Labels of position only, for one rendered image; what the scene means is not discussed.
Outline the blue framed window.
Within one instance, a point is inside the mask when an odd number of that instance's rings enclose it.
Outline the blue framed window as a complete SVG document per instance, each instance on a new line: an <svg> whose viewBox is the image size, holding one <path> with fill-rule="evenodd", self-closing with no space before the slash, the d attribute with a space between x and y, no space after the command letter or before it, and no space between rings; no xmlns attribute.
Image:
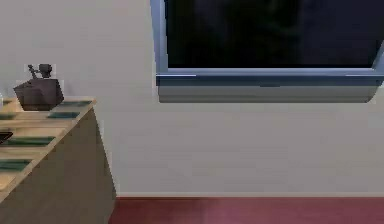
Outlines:
<svg viewBox="0 0 384 224"><path fill-rule="evenodd" d="M151 0L162 103L367 103L384 0Z"/></svg>

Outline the light wooden cabinet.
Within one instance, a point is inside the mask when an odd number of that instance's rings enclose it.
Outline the light wooden cabinet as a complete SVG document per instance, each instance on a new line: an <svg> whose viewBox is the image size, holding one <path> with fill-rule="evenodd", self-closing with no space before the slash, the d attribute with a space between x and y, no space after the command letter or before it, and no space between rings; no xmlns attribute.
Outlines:
<svg viewBox="0 0 384 224"><path fill-rule="evenodd" d="M116 190L90 97L0 108L0 224L108 224Z"/></svg>

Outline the dark grey angular pot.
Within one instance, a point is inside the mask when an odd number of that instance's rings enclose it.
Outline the dark grey angular pot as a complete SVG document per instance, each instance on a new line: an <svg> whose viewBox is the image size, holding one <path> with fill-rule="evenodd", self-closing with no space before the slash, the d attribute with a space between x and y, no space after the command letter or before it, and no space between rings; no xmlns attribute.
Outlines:
<svg viewBox="0 0 384 224"><path fill-rule="evenodd" d="M24 111L50 111L64 100L61 86L51 77L51 64L28 66L32 78L13 88Z"/></svg>

